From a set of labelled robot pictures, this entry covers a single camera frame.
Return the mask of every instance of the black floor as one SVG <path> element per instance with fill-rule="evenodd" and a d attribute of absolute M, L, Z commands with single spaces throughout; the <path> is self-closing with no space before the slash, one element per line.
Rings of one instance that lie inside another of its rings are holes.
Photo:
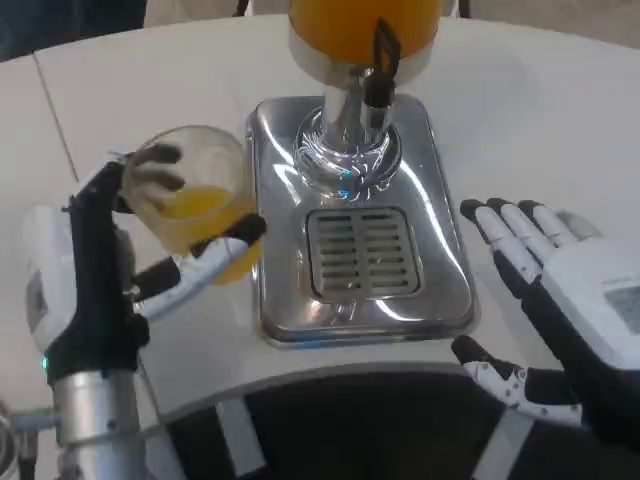
<path fill-rule="evenodd" d="M 142 28 L 146 0 L 0 0 L 0 61 Z"/>
<path fill-rule="evenodd" d="M 269 464 L 256 480 L 469 480 L 501 408 L 465 377 L 345 376 L 247 398 Z M 214 411 L 170 428 L 189 480 L 233 479 Z M 640 478 L 640 458 L 537 426 L 510 480 Z"/>

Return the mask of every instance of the orange juice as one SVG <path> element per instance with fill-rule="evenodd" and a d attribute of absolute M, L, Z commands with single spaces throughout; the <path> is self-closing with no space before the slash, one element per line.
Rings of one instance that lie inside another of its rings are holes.
<path fill-rule="evenodd" d="M 176 192 L 170 199 L 162 202 L 160 213 L 166 221 L 157 225 L 158 236 L 173 253 L 187 254 L 194 243 L 220 235 L 244 215 L 256 211 L 250 198 L 238 197 L 228 203 L 230 197 L 227 190 L 214 186 L 186 187 Z M 215 283 L 225 284 L 239 280 L 259 260 L 258 242 L 219 276 Z"/>
<path fill-rule="evenodd" d="M 379 19 L 389 23 L 402 56 L 417 53 L 436 34 L 443 0 L 291 0 L 291 25 L 311 47 L 333 60 L 373 63 Z"/>

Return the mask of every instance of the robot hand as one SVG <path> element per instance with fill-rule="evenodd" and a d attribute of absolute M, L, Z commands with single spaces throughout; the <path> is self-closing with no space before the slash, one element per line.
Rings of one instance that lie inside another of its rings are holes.
<path fill-rule="evenodd" d="M 462 202 L 500 277 L 564 372 L 493 358 L 470 337 L 452 349 L 483 389 L 525 414 L 584 425 L 640 452 L 640 256 L 581 217 L 533 201 Z"/>
<path fill-rule="evenodd" d="M 181 152 L 156 145 L 136 158 L 175 163 Z M 64 479 L 144 478 L 133 378 L 148 323 L 211 284 L 266 231 L 260 216 L 246 215 L 188 254 L 134 276 L 130 241 L 113 221 L 114 211 L 131 213 L 119 198 L 127 161 L 133 160 L 107 162 L 63 208 L 36 207 L 25 220 L 27 317 L 48 360 Z M 184 184 L 161 172 L 148 175 L 158 188 Z"/>

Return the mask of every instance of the drip tray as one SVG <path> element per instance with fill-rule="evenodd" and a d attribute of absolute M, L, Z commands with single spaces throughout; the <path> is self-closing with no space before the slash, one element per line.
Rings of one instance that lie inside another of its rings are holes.
<path fill-rule="evenodd" d="M 260 324 L 280 346 L 455 336 L 474 293 L 429 120 L 398 95 L 402 160 L 357 198 L 326 198 L 294 165 L 298 126 L 319 97 L 267 100 L 249 119 L 258 211 L 268 224 L 255 288 Z"/>
<path fill-rule="evenodd" d="M 324 301 L 397 297 L 420 287 L 398 208 L 315 210 L 307 232 L 313 290 Z"/>

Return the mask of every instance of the drip tray grate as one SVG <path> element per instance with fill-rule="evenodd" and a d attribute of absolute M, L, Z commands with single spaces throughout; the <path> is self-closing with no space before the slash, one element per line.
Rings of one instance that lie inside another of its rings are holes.
<path fill-rule="evenodd" d="M 420 287 L 404 213 L 395 207 L 314 210 L 311 283 L 326 301 L 410 295 Z"/>

